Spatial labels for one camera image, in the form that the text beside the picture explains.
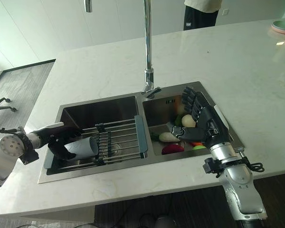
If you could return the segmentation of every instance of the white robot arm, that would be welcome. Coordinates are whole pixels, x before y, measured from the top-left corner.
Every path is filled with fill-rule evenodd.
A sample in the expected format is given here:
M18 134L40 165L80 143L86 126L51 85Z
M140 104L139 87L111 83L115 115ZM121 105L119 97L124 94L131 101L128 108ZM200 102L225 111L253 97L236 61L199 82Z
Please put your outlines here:
M263 164L251 164L242 151L232 148L228 123L217 106L205 96L186 87L182 94L185 110L196 122L195 128L173 126L171 132L179 139L203 142L212 158L205 160L206 173L216 173L223 185L227 202L239 228L265 228L267 214L254 184L251 171L263 172Z
M18 132L4 136L0 139L0 186L13 171L18 158L24 165L37 160L39 156L35 149L41 148L47 143L57 145L62 142L62 150L57 152L57 157L62 159L75 157L75 154L66 149L63 150L63 145L70 138L80 136L81 132L78 128L64 126L63 122L59 122L28 134L25 134L23 128L20 127Z

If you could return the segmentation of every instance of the countertop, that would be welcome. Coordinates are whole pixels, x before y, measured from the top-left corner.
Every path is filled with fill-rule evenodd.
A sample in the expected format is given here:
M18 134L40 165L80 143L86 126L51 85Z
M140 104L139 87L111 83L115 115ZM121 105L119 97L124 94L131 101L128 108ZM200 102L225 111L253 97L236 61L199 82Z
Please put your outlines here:
M200 81L233 126L251 162L285 173L285 35L273 20L154 36L155 86ZM144 39L60 53L25 126L54 123L59 106L141 91ZM47 147L18 160L0 189L0 215L25 216L218 185L202 168L209 155L37 184Z

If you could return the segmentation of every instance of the floor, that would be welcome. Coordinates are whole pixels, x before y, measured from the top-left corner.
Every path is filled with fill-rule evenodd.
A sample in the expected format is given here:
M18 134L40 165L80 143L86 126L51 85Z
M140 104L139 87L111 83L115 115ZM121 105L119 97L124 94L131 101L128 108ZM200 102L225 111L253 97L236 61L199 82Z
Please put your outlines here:
M28 67L7 72L0 78L0 98L10 98L13 100L10 105L18 109L16 113L1 110L0 127L25 125L52 66L53 63L48 63ZM256 180L255 186L263 199L271 227L285 228L285 174ZM111 228L117 222L126 228L139 225L153 228L154 218L166 214L176 220L178 228L235 227L221 186L98 205L95 223L102 228ZM81 223L0 218L0 228L16 228L24 224L41 228L74 228Z
M0 99L5 97L12 102L3 101L0 106L15 107L17 112L0 110L0 128L25 125L53 64L54 62L1 74Z

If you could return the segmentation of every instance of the white wall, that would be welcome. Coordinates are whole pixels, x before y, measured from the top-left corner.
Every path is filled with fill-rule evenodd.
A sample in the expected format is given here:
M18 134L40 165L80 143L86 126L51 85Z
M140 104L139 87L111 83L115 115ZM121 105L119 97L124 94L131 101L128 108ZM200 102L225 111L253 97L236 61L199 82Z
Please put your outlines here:
M229 14L222 16L223 10ZM282 18L285 0L223 0L216 25Z
M144 36L143 0L0 0L0 70L64 50ZM222 10L229 14L222 16ZM285 0L223 0L217 25L281 18ZM181 31L184 0L152 0L152 33Z

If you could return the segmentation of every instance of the faucet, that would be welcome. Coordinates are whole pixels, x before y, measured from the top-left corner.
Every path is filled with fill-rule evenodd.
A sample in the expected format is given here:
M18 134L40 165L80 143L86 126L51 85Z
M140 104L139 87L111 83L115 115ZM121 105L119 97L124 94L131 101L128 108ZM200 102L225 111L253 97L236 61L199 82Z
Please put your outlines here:
M85 10L88 13L92 12L91 0L84 0ZM145 28L145 39L146 39L146 69L145 74L145 84L142 94L146 98L153 98L154 94L161 91L160 87L154 88L154 69L152 68L152 36L151 36L151 0L143 0L144 8L144 28Z

